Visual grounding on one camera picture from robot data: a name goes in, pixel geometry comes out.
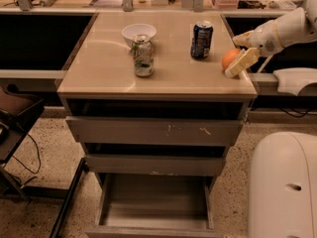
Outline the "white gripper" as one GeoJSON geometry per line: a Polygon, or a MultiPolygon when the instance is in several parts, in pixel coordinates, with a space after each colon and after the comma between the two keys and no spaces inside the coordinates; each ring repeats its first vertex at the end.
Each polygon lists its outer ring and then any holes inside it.
{"type": "Polygon", "coordinates": [[[283,45],[278,35],[275,20],[270,20],[256,27],[256,29],[244,32],[233,37],[237,46],[247,47],[240,50],[238,58],[224,70],[227,77],[235,77],[251,65],[255,64],[259,57],[269,57],[280,53],[283,45]]]}

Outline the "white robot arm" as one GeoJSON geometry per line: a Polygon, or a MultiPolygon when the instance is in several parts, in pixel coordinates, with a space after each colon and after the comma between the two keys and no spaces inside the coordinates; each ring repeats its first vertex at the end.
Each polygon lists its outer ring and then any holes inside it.
{"type": "MultiPolygon", "coordinates": [[[[233,38],[241,51],[223,61],[234,77],[283,49],[312,43],[317,32],[317,0],[233,38]]],[[[248,238],[317,238],[317,137],[278,132],[256,146],[250,169],[248,238]]]]}

